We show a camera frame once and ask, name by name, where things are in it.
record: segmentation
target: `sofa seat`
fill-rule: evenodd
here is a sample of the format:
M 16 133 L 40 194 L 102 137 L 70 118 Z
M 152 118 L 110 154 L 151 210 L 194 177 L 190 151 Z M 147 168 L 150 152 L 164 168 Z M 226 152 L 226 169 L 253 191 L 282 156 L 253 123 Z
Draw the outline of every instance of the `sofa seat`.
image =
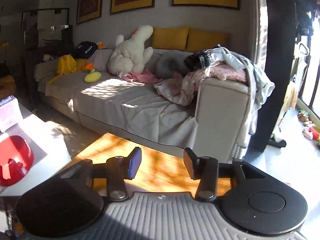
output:
M 150 141 L 181 148 L 196 137 L 196 104 L 181 106 L 156 93 L 151 84 L 123 81 L 102 72 L 96 83 L 86 73 L 64 75 L 46 85 L 45 95 L 72 106 L 73 111 L 121 128 Z

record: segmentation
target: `white table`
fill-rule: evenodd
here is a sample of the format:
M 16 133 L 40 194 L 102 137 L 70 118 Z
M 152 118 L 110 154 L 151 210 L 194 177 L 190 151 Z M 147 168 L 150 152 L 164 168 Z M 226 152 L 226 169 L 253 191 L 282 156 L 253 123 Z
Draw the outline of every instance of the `white table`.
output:
M 23 137 L 34 153 L 34 163 L 26 176 L 10 187 L 0 186 L 0 196 L 21 196 L 28 190 L 52 177 L 71 162 L 63 135 L 51 130 L 45 122 L 19 105 L 23 120 L 5 133 L 0 141 L 12 135 Z

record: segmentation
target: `sofa base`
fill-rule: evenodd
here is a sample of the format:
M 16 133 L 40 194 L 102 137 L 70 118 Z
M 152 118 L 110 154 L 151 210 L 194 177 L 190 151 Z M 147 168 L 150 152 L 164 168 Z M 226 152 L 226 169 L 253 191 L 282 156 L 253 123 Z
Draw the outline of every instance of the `sofa base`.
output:
M 120 128 L 117 128 L 115 126 L 107 125 L 103 122 L 100 122 L 98 120 L 92 119 L 91 117 L 85 116 L 81 113 L 74 112 L 73 114 L 70 113 L 70 110 L 67 105 L 62 104 L 59 100 L 50 97 L 50 96 L 45 96 L 44 94 L 41 93 L 40 95 L 41 100 L 48 105 L 52 106 L 54 109 L 58 110 L 62 114 L 66 115 L 67 117 L 71 118 L 72 120 L 80 123 L 84 127 L 89 128 L 90 130 L 98 133 L 98 134 L 105 134 L 107 132 L 112 133 L 116 136 L 119 136 L 121 138 L 129 139 L 132 142 L 141 144 L 143 146 L 146 146 L 148 148 L 164 152 L 179 158 L 183 157 L 183 149 L 176 147 L 176 146 L 168 146 L 168 145 L 163 145 L 159 143 L 155 143 L 149 140 L 146 140 L 142 137 L 139 137 L 137 135 L 134 135 L 132 133 L 128 133 L 125 130 L 122 130 Z

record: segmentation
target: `pink garment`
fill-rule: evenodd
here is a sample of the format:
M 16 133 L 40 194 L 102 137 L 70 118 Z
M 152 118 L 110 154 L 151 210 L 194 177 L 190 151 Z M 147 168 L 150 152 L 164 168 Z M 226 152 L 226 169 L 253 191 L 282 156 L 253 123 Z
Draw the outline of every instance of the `pink garment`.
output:
M 159 95 L 162 95 L 169 101 L 187 106 L 194 96 L 194 92 L 198 91 L 200 81 L 207 77 L 217 77 L 220 80 L 226 79 L 246 82 L 245 70 L 236 70 L 223 62 L 217 61 L 205 69 L 198 69 L 195 72 L 189 72 L 184 78 L 181 74 L 175 73 L 173 78 L 155 84 Z
M 148 84 L 155 84 L 163 81 L 163 79 L 158 79 L 147 69 L 145 69 L 141 74 L 135 72 L 130 72 L 129 74 L 121 72 L 118 77 L 127 82 L 140 82 Z

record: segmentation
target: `black pillar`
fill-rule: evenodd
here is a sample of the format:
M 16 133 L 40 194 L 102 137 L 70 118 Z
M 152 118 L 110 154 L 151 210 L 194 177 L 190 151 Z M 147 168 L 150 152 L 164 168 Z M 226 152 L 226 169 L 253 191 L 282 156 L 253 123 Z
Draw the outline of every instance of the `black pillar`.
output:
M 276 88 L 258 113 L 249 147 L 263 152 L 276 125 L 290 81 L 296 28 L 294 0 L 267 0 L 268 46 L 265 72 Z

